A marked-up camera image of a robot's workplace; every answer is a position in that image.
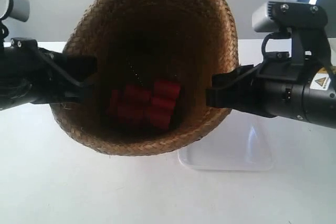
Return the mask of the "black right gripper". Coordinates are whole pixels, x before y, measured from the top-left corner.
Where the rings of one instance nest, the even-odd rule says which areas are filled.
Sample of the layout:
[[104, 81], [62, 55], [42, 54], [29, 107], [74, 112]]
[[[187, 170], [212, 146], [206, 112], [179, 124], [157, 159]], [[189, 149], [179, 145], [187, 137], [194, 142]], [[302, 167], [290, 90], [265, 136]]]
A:
[[272, 52], [257, 65], [239, 65], [227, 73], [214, 74], [206, 89], [206, 105], [230, 108], [265, 118], [305, 119], [306, 58]]

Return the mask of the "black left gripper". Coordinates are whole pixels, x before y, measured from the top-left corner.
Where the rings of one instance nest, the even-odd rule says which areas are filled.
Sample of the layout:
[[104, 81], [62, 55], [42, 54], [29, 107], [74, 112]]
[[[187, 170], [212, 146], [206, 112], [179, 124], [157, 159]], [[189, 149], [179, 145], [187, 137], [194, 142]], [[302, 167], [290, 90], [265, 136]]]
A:
[[98, 70], [97, 59], [67, 55], [38, 46], [31, 38], [12, 38], [1, 46], [1, 110], [26, 103], [81, 103], [93, 94], [86, 82]]

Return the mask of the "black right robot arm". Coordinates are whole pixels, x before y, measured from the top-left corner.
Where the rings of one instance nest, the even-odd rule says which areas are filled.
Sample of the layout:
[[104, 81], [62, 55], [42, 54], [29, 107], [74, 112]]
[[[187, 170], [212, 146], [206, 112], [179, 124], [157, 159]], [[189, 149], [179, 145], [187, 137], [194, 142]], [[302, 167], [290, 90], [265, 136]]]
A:
[[293, 66], [291, 60], [288, 52], [267, 52], [256, 66], [213, 75], [206, 105], [335, 128], [331, 53], [306, 55], [302, 66]]

